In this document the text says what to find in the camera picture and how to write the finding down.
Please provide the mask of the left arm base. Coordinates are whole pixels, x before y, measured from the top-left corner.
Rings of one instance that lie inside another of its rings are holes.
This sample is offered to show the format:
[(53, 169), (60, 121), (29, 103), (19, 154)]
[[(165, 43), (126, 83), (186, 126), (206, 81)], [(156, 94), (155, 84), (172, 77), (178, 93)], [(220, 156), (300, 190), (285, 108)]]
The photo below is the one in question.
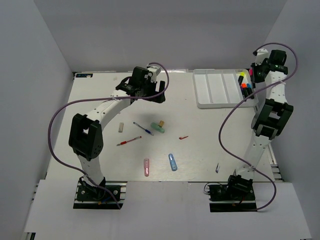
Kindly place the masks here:
[(120, 208), (110, 193), (90, 185), (80, 177), (77, 182), (73, 209), (80, 210), (119, 210), (126, 197), (127, 182), (106, 182), (105, 188), (112, 192)]

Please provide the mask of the blue pen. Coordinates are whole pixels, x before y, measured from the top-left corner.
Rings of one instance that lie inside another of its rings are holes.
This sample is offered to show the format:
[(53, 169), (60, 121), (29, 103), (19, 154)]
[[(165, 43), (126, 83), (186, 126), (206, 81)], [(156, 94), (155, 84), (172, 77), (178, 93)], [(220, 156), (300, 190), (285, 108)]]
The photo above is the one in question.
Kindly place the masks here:
[(135, 126), (137, 126), (138, 128), (142, 129), (142, 130), (143, 130), (144, 132), (146, 132), (147, 134), (149, 134), (149, 135), (151, 135), (151, 136), (154, 136), (154, 134), (153, 134), (150, 130), (142, 127), (142, 126), (139, 125), (137, 122), (133, 122), (133, 124), (134, 124)]

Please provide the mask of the yellow highlighter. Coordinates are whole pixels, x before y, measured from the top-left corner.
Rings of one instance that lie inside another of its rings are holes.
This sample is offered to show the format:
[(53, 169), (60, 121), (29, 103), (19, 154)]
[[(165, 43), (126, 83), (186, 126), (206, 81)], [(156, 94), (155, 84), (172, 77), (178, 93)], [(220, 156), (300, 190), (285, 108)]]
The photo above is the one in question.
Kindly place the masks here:
[(241, 86), (242, 83), (243, 83), (244, 76), (245, 76), (245, 73), (244, 73), (244, 72), (241, 72), (241, 73), (239, 74), (238, 84), (239, 84), (240, 86)]

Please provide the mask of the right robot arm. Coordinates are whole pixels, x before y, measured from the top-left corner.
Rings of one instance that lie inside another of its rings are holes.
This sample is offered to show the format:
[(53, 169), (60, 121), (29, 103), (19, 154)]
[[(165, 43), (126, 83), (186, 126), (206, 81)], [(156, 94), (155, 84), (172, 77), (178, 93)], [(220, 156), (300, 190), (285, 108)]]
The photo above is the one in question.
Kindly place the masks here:
[(244, 160), (248, 163), (234, 171), (236, 181), (225, 187), (226, 195), (233, 200), (243, 195), (244, 187), (252, 186), (254, 168), (258, 166), (266, 147), (282, 133), (294, 110), (285, 95), (284, 79), (288, 75), (288, 68), (285, 66), (286, 52), (268, 52), (265, 48), (260, 48), (255, 56), (255, 62), (251, 65), (251, 82), (265, 83), (267, 89), (265, 100), (251, 123), (252, 135), (244, 155)]

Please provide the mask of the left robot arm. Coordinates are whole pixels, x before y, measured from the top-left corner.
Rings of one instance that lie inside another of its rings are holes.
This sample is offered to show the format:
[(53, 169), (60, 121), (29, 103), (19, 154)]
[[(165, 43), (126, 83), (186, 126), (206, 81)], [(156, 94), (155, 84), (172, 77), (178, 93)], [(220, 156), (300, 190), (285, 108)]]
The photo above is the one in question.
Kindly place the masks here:
[(122, 110), (138, 99), (158, 104), (166, 98), (166, 82), (157, 82), (161, 72), (160, 65), (136, 66), (131, 76), (124, 78), (99, 106), (86, 114), (76, 114), (71, 123), (68, 144), (78, 156), (84, 179), (90, 185), (88, 193), (99, 200), (105, 196), (106, 179), (101, 171), (99, 155), (103, 149), (103, 130), (106, 125)]

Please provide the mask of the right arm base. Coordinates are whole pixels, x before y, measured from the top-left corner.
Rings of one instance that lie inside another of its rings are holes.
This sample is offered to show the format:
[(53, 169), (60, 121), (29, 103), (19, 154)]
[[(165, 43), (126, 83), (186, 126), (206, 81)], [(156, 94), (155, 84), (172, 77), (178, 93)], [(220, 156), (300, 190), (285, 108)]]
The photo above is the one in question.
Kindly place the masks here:
[(208, 182), (203, 191), (209, 196), (211, 213), (256, 212), (253, 180), (230, 175), (227, 183)]

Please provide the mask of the red pen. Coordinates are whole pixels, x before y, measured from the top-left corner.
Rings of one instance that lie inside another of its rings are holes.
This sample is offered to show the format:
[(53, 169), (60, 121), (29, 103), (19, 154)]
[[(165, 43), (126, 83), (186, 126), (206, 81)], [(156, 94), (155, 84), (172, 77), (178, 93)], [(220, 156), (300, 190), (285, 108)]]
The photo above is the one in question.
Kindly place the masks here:
[(134, 137), (132, 139), (122, 141), (122, 142), (118, 143), (116, 146), (122, 146), (122, 145), (125, 145), (127, 143), (133, 142), (133, 141), (141, 139), (141, 138), (142, 138), (142, 136), (137, 136), (137, 137)]

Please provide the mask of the orange highlighter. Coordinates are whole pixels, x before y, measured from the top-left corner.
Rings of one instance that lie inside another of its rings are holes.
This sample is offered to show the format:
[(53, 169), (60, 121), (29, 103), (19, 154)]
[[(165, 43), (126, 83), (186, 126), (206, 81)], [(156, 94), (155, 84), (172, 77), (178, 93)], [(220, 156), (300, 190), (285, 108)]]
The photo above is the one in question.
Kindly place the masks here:
[(248, 88), (247, 88), (247, 85), (245, 83), (242, 83), (241, 86), (240, 86), (240, 89), (241, 89), (241, 92), (242, 92), (242, 96), (243, 98), (247, 98), (248, 97)]

